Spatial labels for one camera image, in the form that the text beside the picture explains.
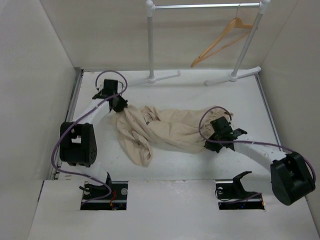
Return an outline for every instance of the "hanger bar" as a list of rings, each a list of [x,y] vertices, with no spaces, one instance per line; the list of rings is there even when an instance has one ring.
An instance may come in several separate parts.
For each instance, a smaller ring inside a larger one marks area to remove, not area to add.
[[[217,4],[190,4],[190,5],[156,5],[155,10],[165,9],[203,9],[203,8],[259,8],[260,2],[252,3],[217,3]]]

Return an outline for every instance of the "crumpled fabric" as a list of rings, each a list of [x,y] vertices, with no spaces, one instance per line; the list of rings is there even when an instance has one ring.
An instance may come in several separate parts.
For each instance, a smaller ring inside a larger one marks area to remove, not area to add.
[[[113,123],[118,129],[121,148],[136,165],[147,167],[153,158],[153,145],[171,145],[177,151],[197,154],[205,149],[205,140],[198,132],[202,110],[160,110],[154,106],[137,108],[129,105],[115,115]],[[209,138],[214,130],[211,121],[224,116],[223,109],[215,108],[203,120],[202,133]]]

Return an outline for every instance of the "white wall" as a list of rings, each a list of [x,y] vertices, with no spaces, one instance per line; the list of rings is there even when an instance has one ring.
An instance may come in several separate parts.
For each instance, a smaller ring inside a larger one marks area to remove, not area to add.
[[[263,17],[242,67],[256,67],[298,0],[273,0]],[[83,68],[146,69],[148,67],[145,0],[41,0],[72,63]],[[202,0],[201,3],[241,0]],[[198,0],[154,0],[156,5],[199,4]],[[257,9],[239,9],[238,17],[253,23]],[[235,9],[179,9],[154,14],[156,68],[188,68],[235,17]],[[221,44],[242,35],[236,29]],[[197,67],[233,67],[245,38]]]
[[[320,230],[320,1],[299,0],[262,64],[262,84],[282,144],[303,154],[318,174],[308,196]]]
[[[0,181],[45,179],[75,70],[39,0],[0,12]]]

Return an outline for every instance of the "wooden hanger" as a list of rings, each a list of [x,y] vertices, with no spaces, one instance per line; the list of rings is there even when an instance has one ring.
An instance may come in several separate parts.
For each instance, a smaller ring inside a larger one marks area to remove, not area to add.
[[[221,50],[229,47],[230,45],[234,44],[235,42],[239,41],[240,39],[244,38],[245,36],[247,36],[250,31],[246,32],[245,34],[243,34],[242,36],[238,37],[236,40],[233,40],[232,42],[229,42],[228,44],[224,45],[223,47],[221,47],[220,49],[206,55],[211,49],[213,49],[226,35],[228,35],[228,33],[234,29],[252,29],[253,25],[252,24],[244,24],[243,21],[241,20],[241,18],[236,17],[234,18],[226,27],[225,29],[222,31],[222,33],[220,34],[220,36],[214,41],[214,43],[212,43],[203,53],[201,53],[191,64],[191,67],[193,68],[195,65],[197,65],[198,63],[202,62],[203,60],[211,57],[212,55],[220,52]]]

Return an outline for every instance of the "purple hose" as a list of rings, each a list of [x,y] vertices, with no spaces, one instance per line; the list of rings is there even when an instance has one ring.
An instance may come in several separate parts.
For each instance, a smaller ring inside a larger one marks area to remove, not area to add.
[[[200,122],[199,122],[199,126],[198,126],[198,130],[199,130],[199,134],[200,136],[205,139],[206,141],[208,141],[209,143],[214,143],[214,144],[233,144],[233,143],[242,143],[242,144],[255,144],[255,145],[265,145],[265,146],[272,146],[272,147],[277,147],[277,148],[281,148],[281,149],[285,149],[289,152],[294,152],[293,149],[289,148],[289,147],[286,147],[286,146],[282,146],[282,145],[278,145],[278,144],[273,144],[273,143],[269,143],[269,142],[262,142],[262,141],[245,141],[245,140],[234,140],[234,141],[218,141],[218,140],[210,140],[208,138],[206,138],[203,133],[201,132],[201,125],[202,125],[202,122],[205,118],[205,116],[210,112],[212,111],[213,109],[223,109],[230,117],[231,117],[231,114],[223,107],[221,106],[213,106],[211,107],[210,109],[208,109],[204,114],[203,116],[201,117],[200,119]],[[310,168],[311,170],[311,174],[312,174],[312,179],[314,182],[316,182],[316,173],[315,173],[315,170],[314,168],[312,167],[311,163],[305,158],[303,157],[305,163],[308,165],[308,167]]]
[[[54,148],[53,148],[53,151],[52,151],[52,154],[51,154],[51,164],[52,164],[52,166],[53,166],[53,168],[54,168],[55,170],[57,170],[57,171],[59,171],[59,172],[61,172],[61,173],[65,173],[65,174],[73,174],[73,175],[78,175],[78,176],[86,177],[86,178],[88,178],[88,179],[91,179],[91,180],[99,183],[99,184],[104,185],[104,186],[109,190],[108,194],[106,194],[106,195],[104,195],[104,196],[94,197],[94,198],[91,198],[91,199],[89,199],[89,200],[86,200],[86,201],[82,202],[81,205],[83,205],[83,204],[85,204],[85,203],[87,203],[87,202],[89,202],[89,201],[92,201],[92,200],[103,199],[103,198],[109,196],[109,195],[111,194],[111,192],[112,192],[111,188],[110,188],[107,184],[105,184],[104,182],[102,182],[102,181],[100,181],[100,180],[98,180],[98,179],[96,179],[95,177],[92,177],[92,176],[90,176],[90,175],[83,174],[83,173],[78,173],[78,172],[73,172],[73,171],[65,171],[65,170],[60,169],[60,168],[55,164],[55,156],[56,156],[56,153],[57,153],[57,151],[58,151],[59,145],[61,144],[62,140],[65,138],[65,136],[67,135],[67,133],[69,133],[69,132],[71,131],[71,129],[72,129],[75,125],[77,125],[77,123],[79,123],[82,119],[84,119],[84,118],[87,117],[88,115],[92,114],[92,113],[93,113],[95,110],[97,110],[97,108],[98,108],[99,106],[101,106],[104,102],[106,102],[106,101],[108,101],[108,100],[110,100],[110,99],[112,99],[112,98],[115,98],[115,97],[119,96],[120,94],[124,93],[124,92],[127,90],[127,88],[128,88],[127,79],[126,79],[121,73],[119,73],[119,72],[117,72],[117,71],[113,71],[113,70],[107,70],[107,71],[103,71],[102,73],[100,73],[100,74],[96,77],[96,80],[95,80],[96,83],[97,83],[97,81],[98,81],[98,78],[99,78],[102,74],[104,74],[104,73],[116,73],[116,74],[120,75],[120,76],[123,78],[124,82],[125,82],[125,88],[124,88],[121,92],[119,92],[119,93],[117,93],[117,94],[114,94],[114,95],[112,95],[112,96],[108,96],[107,98],[103,99],[101,102],[98,103],[97,106],[95,106],[95,107],[94,107],[93,109],[91,109],[89,112],[87,112],[86,114],[84,114],[83,116],[81,116],[80,118],[78,118],[76,121],[74,121],[74,122],[67,128],[67,130],[65,130],[65,132],[61,135],[61,137],[59,138],[59,140],[58,140],[57,143],[55,144],[55,146],[54,146]]]

